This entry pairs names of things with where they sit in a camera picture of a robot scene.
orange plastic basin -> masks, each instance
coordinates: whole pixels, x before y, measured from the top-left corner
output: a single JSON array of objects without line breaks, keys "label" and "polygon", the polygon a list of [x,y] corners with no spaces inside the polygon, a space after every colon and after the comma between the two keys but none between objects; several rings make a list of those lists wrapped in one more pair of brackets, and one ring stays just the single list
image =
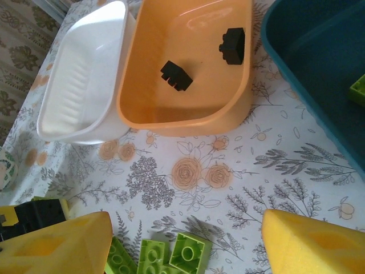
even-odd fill
[{"label": "orange plastic basin", "polygon": [[[144,0],[117,98],[130,127],[165,136],[227,132],[252,102],[253,0]],[[244,62],[227,65],[219,52],[228,28],[245,31]],[[176,91],[161,78],[170,60],[193,79]]]}]

floral tablecloth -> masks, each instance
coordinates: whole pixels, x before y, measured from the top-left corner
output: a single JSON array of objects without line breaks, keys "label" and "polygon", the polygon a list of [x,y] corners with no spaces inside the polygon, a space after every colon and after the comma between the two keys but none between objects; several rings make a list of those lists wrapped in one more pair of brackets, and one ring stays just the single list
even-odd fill
[{"label": "floral tablecloth", "polygon": [[[365,231],[365,184],[282,80],[259,39],[272,0],[254,6],[254,105],[226,134],[167,138],[130,130],[97,146],[47,143],[36,120],[60,40],[78,19],[110,1],[68,12],[6,143],[19,164],[0,204],[65,197],[71,216],[108,211],[135,260],[142,238],[174,241],[190,231],[213,243],[208,274],[270,273],[261,239],[267,208]],[[130,6],[135,15],[138,2]]]}]

white plastic basin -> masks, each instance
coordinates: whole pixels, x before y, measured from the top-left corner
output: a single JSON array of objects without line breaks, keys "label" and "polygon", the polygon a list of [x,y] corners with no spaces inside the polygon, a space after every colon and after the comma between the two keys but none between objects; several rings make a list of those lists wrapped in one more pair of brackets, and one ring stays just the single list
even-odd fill
[{"label": "white plastic basin", "polygon": [[96,144],[121,137],[128,127],[116,109],[135,19],[115,1],[80,19],[64,36],[37,121],[46,141]]}]

plastic basin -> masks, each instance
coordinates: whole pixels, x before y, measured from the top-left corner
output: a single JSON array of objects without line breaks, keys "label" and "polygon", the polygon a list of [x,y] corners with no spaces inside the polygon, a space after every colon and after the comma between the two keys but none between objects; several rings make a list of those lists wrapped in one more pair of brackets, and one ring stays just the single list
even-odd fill
[{"label": "plastic basin", "polygon": [[348,98],[365,73],[365,0],[277,0],[261,37],[283,77],[365,180],[365,108]]},{"label": "plastic basin", "polygon": [[[252,13],[252,0],[144,0],[117,99],[122,120],[165,136],[236,128],[252,102]],[[227,65],[219,45],[236,27],[245,31],[245,57]],[[161,78],[167,61],[193,79],[186,91]]]},{"label": "plastic basin", "polygon": [[46,141],[95,144],[128,131],[115,106],[135,19],[115,1],[77,21],[64,36],[37,121]]}]

table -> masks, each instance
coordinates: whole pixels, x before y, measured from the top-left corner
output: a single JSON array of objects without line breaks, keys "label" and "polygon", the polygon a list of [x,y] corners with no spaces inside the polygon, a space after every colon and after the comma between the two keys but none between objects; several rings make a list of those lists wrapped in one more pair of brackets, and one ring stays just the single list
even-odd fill
[{"label": "table", "polygon": [[[236,130],[167,138],[131,129],[96,146],[40,140],[36,121],[59,42],[105,2],[76,3],[62,23],[6,139],[19,174],[0,204],[36,195],[65,197],[73,217],[108,211],[136,260],[142,238],[173,241],[191,231],[213,243],[208,274],[270,273],[260,232],[267,208],[365,231],[364,182],[261,46],[259,25],[272,0],[255,3],[255,101]],[[135,13],[139,3],[131,5]]]}]

